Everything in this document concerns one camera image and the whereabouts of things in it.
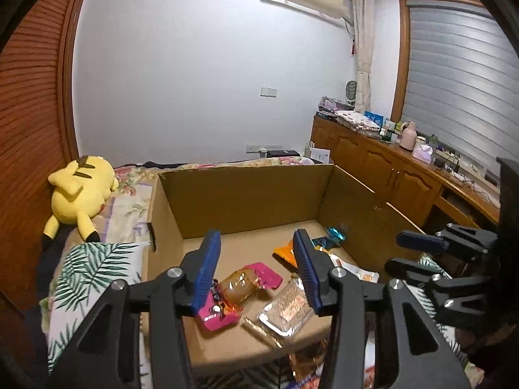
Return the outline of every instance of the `metal bolt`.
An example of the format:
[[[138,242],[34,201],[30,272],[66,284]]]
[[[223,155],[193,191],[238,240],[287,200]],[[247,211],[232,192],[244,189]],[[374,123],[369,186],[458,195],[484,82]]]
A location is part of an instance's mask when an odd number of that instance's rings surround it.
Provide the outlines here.
[[[116,279],[113,281],[110,286],[115,291],[121,291],[126,285],[126,282],[122,279]]]
[[[168,270],[168,277],[170,278],[178,278],[182,275],[182,269],[179,267],[172,267]]]
[[[391,279],[389,281],[389,286],[393,289],[402,289],[404,287],[404,283],[400,279]]]
[[[334,278],[342,278],[342,277],[345,277],[346,276],[346,269],[344,269],[343,267],[334,267],[332,269],[332,276]]]

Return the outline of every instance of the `window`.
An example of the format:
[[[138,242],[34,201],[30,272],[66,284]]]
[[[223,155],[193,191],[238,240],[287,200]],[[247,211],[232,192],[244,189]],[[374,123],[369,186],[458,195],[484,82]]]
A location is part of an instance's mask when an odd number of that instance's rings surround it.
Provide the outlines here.
[[[519,58],[512,45],[481,6],[403,1],[410,39],[402,121],[415,121],[421,133],[499,174],[496,157],[519,161]]]

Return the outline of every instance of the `stuffed toy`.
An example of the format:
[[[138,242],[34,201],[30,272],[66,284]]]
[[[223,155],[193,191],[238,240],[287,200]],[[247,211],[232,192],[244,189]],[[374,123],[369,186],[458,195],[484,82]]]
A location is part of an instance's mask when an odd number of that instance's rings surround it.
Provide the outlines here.
[[[90,218],[103,209],[105,201],[119,186],[108,161],[102,157],[81,157],[49,175],[49,183],[56,188],[51,200],[53,214],[43,229],[43,248],[54,240],[61,223],[77,224],[81,238],[87,243],[100,241]]]

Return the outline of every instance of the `kettle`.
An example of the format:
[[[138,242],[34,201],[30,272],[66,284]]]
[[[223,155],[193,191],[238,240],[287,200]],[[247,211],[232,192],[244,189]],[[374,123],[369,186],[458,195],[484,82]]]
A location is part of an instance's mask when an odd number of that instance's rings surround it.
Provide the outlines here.
[[[402,124],[402,138],[400,139],[400,147],[413,150],[416,143],[416,123],[414,121],[406,121]]]

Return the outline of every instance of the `white wall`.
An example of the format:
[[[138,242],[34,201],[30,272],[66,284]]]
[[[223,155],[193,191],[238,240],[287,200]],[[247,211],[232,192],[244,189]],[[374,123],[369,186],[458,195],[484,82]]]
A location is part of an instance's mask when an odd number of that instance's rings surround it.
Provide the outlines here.
[[[261,0],[85,0],[80,153],[120,165],[249,159],[247,144],[300,150],[321,96],[343,99],[355,79],[350,52],[344,22]]]
[[[371,64],[371,111],[391,116],[400,56],[399,0],[375,0],[375,48]]]

